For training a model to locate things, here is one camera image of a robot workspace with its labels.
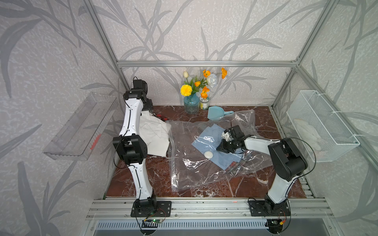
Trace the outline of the white garment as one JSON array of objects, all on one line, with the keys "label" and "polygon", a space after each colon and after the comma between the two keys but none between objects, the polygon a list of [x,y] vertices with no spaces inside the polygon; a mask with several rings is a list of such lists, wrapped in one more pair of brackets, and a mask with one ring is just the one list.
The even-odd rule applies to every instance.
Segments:
[{"label": "white garment", "polygon": [[148,155],[166,157],[169,147],[171,125],[142,111],[140,118],[140,137],[147,145]]}]

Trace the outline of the light blue garment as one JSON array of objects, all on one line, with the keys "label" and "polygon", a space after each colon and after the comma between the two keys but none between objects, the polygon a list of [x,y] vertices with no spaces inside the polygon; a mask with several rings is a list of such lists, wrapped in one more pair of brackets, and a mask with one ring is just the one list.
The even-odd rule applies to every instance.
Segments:
[{"label": "light blue garment", "polygon": [[226,170],[232,162],[239,163],[243,158],[243,153],[224,153],[216,150],[221,144],[221,134],[224,131],[224,128],[214,124],[211,127],[206,127],[199,136],[195,136],[195,140],[192,142],[192,146],[204,156],[206,152],[210,152],[213,156],[209,160],[222,170]]}]

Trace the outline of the clear plastic vacuum bag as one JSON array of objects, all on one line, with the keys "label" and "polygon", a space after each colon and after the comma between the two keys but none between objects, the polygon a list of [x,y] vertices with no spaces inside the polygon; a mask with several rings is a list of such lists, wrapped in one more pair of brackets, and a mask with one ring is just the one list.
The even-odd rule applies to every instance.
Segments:
[{"label": "clear plastic vacuum bag", "polygon": [[221,128],[229,129],[232,126],[240,126],[246,135],[257,135],[255,127],[254,110],[238,111],[223,117],[219,121],[205,122],[184,122],[168,121],[171,125],[169,132],[170,147],[168,150],[169,164],[171,168],[171,186],[174,192],[188,188],[194,188],[210,183],[222,181],[241,175],[247,175],[266,167],[272,166],[269,155],[257,151],[247,151],[243,153],[244,160],[253,160],[255,169],[248,173],[232,175],[226,173],[216,164],[200,153],[192,142],[195,136],[199,136],[206,127],[216,124]]}]

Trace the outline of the red black plaid shirt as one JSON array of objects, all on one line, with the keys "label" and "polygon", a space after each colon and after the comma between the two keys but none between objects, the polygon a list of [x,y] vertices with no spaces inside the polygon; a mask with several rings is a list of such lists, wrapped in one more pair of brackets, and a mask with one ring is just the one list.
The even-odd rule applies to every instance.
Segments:
[{"label": "red black plaid shirt", "polygon": [[156,114],[156,113],[153,113],[153,116],[160,119],[161,121],[163,122],[167,122],[169,119],[161,114]]}]

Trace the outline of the tartan plaid garment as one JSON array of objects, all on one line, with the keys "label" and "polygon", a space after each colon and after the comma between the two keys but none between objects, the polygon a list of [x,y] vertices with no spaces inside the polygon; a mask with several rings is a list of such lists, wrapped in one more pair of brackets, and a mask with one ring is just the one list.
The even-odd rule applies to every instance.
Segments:
[{"label": "tartan plaid garment", "polygon": [[248,173],[255,169],[255,162],[253,160],[241,159],[239,162],[233,161],[226,169],[226,173],[237,175],[240,173]]}]

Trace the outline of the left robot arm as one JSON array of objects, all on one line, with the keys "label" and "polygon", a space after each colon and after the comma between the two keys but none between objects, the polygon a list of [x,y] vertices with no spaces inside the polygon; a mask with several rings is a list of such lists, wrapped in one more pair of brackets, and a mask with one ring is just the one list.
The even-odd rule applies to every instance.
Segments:
[{"label": "left robot arm", "polygon": [[156,197],[146,169],[147,144],[139,131],[142,111],[152,109],[152,101],[147,98],[145,89],[133,88],[125,92],[124,103],[123,126],[119,136],[113,138],[113,146],[132,174],[136,188],[135,208],[156,208]]}]

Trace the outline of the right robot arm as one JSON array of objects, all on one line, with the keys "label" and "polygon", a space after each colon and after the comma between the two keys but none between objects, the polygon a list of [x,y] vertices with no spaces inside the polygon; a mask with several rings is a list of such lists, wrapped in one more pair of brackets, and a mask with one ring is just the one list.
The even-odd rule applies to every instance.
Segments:
[{"label": "right robot arm", "polygon": [[293,140],[294,138],[271,140],[257,136],[232,137],[229,133],[221,134],[218,151],[234,153],[240,148],[270,155],[276,175],[264,197],[264,208],[269,213],[284,206],[292,185],[308,168],[308,162]]}]

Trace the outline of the light blue plastic scoop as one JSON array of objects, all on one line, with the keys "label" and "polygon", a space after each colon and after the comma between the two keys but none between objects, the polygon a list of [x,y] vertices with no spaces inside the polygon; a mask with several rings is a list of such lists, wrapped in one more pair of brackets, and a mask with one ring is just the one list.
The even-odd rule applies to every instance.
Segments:
[{"label": "light blue plastic scoop", "polygon": [[224,116],[231,115],[233,113],[234,113],[233,111],[226,112],[226,111],[224,111],[224,109],[222,107],[219,107],[219,106],[211,106],[208,109],[207,118],[211,121],[218,121],[221,118],[223,118]]}]

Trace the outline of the blue glass flower vase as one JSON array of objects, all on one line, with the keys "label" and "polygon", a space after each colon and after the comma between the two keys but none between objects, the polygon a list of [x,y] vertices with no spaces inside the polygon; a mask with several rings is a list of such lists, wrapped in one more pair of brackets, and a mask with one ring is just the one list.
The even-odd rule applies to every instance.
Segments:
[{"label": "blue glass flower vase", "polygon": [[184,109],[187,114],[193,115],[199,111],[199,97],[196,94],[184,97]]}]

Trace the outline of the small white lidded jar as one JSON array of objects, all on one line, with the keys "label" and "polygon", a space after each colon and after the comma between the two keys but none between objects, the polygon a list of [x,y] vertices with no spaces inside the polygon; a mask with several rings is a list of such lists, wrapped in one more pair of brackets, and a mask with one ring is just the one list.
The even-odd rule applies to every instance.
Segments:
[{"label": "small white lidded jar", "polygon": [[199,107],[201,110],[208,110],[209,109],[209,98],[200,98],[200,104]]}]

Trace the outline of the white cloth in basket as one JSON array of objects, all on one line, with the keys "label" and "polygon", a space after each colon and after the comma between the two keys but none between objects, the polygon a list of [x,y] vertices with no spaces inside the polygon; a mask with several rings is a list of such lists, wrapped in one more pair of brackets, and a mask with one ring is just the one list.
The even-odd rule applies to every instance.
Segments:
[{"label": "white cloth in basket", "polygon": [[318,161],[325,161],[325,140],[320,137],[316,129],[302,119],[294,119],[294,124],[300,138],[306,141],[316,152]]}]

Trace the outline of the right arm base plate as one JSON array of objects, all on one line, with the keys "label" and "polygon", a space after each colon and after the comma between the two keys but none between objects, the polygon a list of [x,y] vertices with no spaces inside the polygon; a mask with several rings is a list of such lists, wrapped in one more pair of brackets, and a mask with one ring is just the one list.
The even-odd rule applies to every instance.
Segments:
[{"label": "right arm base plate", "polygon": [[248,200],[249,210],[251,216],[261,217],[289,217],[291,216],[291,210],[289,209],[288,202],[275,204],[270,200]]}]

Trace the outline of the clear acrylic wall shelf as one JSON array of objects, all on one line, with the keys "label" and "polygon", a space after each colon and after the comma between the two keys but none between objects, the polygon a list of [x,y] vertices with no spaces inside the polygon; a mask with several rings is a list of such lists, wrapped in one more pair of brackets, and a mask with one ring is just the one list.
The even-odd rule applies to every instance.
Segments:
[{"label": "clear acrylic wall shelf", "polygon": [[43,153],[53,160],[88,160],[118,104],[114,96],[90,93]]}]

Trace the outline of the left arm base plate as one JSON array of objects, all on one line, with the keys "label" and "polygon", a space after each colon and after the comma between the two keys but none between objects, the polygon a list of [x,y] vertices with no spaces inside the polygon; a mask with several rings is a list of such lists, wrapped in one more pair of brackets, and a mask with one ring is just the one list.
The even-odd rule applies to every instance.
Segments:
[{"label": "left arm base plate", "polygon": [[169,217],[171,215],[171,201],[135,200],[131,217]]}]

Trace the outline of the aluminium frame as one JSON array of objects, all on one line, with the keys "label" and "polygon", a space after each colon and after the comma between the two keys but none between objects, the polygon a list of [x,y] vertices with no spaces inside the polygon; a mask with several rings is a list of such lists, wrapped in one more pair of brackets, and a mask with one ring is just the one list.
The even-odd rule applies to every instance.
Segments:
[{"label": "aluminium frame", "polygon": [[378,233],[377,1],[90,1],[111,51],[111,65],[130,85],[155,79],[182,103],[181,75],[229,72],[217,104],[273,106],[280,129],[301,90],[317,90],[359,147],[307,176],[328,201],[346,236]]}]

